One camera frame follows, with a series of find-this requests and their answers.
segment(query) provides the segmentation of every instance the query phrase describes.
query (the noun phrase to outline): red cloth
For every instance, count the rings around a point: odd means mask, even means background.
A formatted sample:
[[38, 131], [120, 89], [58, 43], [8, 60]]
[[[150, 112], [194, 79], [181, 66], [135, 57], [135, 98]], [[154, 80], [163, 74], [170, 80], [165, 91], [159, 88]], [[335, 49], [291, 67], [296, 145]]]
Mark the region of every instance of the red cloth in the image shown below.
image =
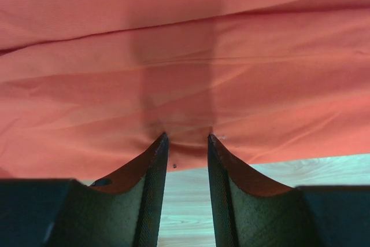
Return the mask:
[[169, 134], [247, 163], [370, 152], [370, 0], [0, 0], [0, 177], [95, 179]]

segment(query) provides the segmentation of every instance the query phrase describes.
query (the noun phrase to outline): orange fabric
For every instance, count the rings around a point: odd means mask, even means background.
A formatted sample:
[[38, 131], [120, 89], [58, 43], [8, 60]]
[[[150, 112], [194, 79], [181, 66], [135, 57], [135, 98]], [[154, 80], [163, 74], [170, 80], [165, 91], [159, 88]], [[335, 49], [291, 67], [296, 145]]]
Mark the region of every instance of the orange fabric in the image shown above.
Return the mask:
[[370, 0], [0, 0], [0, 177], [95, 179], [213, 131], [247, 163], [370, 152]]

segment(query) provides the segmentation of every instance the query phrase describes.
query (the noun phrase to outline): dark spot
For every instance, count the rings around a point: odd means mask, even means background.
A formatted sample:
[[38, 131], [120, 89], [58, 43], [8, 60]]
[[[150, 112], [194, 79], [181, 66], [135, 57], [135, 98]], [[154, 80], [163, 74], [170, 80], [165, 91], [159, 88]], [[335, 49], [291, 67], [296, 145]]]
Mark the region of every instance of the dark spot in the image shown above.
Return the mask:
[[112, 183], [111, 179], [105, 178], [105, 179], [98, 179], [95, 182], [92, 183], [90, 186], [105, 186]]

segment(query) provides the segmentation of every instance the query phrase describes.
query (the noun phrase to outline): light wooden surface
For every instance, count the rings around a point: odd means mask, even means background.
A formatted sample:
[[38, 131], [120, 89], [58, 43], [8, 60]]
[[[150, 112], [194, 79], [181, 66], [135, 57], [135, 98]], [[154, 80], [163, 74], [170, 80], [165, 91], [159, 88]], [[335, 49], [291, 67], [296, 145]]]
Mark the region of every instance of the light wooden surface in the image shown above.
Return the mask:
[[[255, 164], [252, 167], [292, 187], [370, 185], [370, 154]], [[216, 246], [206, 168], [167, 173], [158, 246]]]

